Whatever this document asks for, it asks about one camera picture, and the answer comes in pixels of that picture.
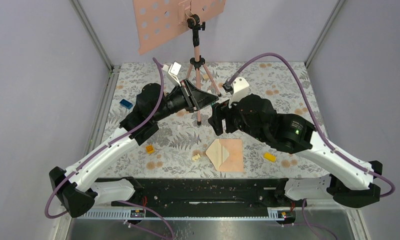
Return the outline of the floral patterned table mat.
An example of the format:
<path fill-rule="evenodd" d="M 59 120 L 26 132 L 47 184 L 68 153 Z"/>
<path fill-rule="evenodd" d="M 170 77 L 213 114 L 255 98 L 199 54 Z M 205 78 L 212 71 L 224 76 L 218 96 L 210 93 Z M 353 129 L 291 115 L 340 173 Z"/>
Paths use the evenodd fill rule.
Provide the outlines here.
<path fill-rule="evenodd" d="M 218 62 L 207 63 L 219 90 L 223 93 L 220 101 L 230 98 L 224 92 L 222 84 L 243 63 Z M 325 126 L 318 104 L 301 62 L 290 62 L 301 81 L 312 111 L 323 131 Z M 249 65 L 241 76 L 250 84 L 250 92 L 271 101 L 280 114 L 297 114 L 312 121 L 299 87 L 291 72 L 280 62 L 255 62 Z M 118 76 L 117 86 L 111 102 L 102 141 L 108 138 L 118 127 L 130 110 L 119 102 L 126 99 L 135 102 L 136 95 L 146 84 L 160 83 L 158 70 L 154 63 L 125 63 Z M 326 170 L 313 162 L 297 155 L 278 152 L 243 132 L 216 136 L 207 120 L 211 116 L 211 107 L 200 111 L 202 125 L 197 125 L 197 112 L 189 113 L 184 109 L 158 122 L 159 130 L 145 143 L 128 154 L 123 155 L 108 167 L 101 177 L 135 178 L 315 178 L 328 174 Z M 243 172 L 220 172 L 215 169 L 206 155 L 206 150 L 217 139 L 241 139 L 243 142 Z M 146 153 L 145 147 L 152 145 L 155 152 Z M 271 153 L 276 162 L 266 160 L 263 155 Z M 192 156 L 201 158 L 192 161 Z"/>

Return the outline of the small blue toy brick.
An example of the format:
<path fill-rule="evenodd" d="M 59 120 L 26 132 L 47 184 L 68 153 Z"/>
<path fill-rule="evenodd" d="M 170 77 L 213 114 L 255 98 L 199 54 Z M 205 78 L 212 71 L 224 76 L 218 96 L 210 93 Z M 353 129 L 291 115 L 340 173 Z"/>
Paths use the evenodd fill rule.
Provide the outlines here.
<path fill-rule="evenodd" d="M 119 104 L 128 110 L 130 110 L 133 107 L 133 104 L 126 99 L 120 100 Z"/>

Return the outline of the yellow toy brick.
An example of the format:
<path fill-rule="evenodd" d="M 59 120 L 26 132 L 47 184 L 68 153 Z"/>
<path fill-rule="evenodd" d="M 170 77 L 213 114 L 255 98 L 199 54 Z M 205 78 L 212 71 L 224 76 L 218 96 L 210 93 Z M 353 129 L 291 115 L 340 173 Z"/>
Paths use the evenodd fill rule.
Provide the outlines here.
<path fill-rule="evenodd" d="M 266 160 L 268 160 L 268 161 L 270 161 L 270 162 L 276 162 L 276 160 L 277 160 L 277 158 L 276 158 L 276 156 L 274 156 L 274 155 L 272 155 L 271 153 L 268 153 L 268 152 L 266 152 L 264 155 L 263 155 L 263 157 L 266 159 Z"/>

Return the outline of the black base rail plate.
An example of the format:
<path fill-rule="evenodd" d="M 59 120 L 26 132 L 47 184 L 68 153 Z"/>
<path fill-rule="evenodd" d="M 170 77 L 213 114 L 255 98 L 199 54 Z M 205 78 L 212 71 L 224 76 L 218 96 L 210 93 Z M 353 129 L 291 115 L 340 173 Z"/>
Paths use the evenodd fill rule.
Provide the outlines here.
<path fill-rule="evenodd" d="M 287 180 L 270 178 L 127 178 L 135 187 L 129 202 L 167 218 L 259 218 L 268 210 L 315 206 L 316 199 L 290 200 Z"/>

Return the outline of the orange square toy brick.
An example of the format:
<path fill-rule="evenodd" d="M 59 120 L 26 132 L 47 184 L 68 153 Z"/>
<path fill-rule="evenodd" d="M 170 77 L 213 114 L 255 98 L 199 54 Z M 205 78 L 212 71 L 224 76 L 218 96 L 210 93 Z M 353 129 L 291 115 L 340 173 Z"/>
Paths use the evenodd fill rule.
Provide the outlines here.
<path fill-rule="evenodd" d="M 146 153 L 148 153 L 148 154 L 152 154 L 152 153 L 155 152 L 155 149 L 154 149 L 154 147 L 152 145 L 147 145 L 145 147 L 145 150 L 146 150 Z"/>

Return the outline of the cream chess knight piece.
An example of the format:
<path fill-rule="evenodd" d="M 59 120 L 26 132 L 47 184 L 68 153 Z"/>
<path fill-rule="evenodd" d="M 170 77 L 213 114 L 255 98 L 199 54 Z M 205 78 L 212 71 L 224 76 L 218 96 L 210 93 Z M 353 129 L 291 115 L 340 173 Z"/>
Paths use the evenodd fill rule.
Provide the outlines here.
<path fill-rule="evenodd" d="M 198 154 L 192 156 L 191 160 L 194 161 L 194 162 L 196 162 L 196 161 L 199 160 L 200 158 L 201 158 L 201 155 L 198 153 Z"/>

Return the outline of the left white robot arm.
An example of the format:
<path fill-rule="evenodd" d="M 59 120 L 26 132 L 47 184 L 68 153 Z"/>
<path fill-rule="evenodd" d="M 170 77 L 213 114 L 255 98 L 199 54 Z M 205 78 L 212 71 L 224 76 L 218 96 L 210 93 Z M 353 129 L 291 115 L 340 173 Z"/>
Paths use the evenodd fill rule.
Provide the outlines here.
<path fill-rule="evenodd" d="M 99 176 L 154 135 L 159 129 L 158 121 L 181 110 L 196 112 L 217 100 L 217 95 L 200 90 L 187 79 L 168 94 L 164 94 L 163 86 L 158 83 L 145 85 L 136 96 L 132 111 L 103 143 L 75 164 L 50 170 L 54 195 L 73 218 L 98 204 L 126 201 L 132 206 L 138 205 L 143 193 L 129 180 L 100 183 Z"/>

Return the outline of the tan paper envelope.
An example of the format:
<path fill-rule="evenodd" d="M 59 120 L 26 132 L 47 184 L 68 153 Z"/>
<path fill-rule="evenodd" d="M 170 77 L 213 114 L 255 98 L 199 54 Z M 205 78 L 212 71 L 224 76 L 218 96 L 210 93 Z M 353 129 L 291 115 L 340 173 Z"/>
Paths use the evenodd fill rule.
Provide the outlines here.
<path fill-rule="evenodd" d="M 206 155 L 219 172 L 244 171 L 243 142 L 241 139 L 218 138 L 206 150 Z"/>

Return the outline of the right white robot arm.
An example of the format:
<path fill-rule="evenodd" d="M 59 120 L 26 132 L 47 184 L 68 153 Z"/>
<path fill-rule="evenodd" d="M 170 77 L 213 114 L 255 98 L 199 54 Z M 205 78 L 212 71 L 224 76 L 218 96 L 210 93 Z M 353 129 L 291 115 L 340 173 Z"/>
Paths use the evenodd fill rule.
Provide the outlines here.
<path fill-rule="evenodd" d="M 329 148 L 314 124 L 296 114 L 277 113 L 268 99 L 250 94 L 239 102 L 216 103 L 208 122 L 218 136 L 241 131 L 279 152 L 303 157 L 328 171 L 316 178 L 280 179 L 274 198 L 281 206 L 304 199 L 333 199 L 359 209 L 380 200 L 381 189 L 373 183 L 373 173 L 382 172 L 380 162 L 354 157 L 353 162 L 365 168 L 360 171 Z"/>

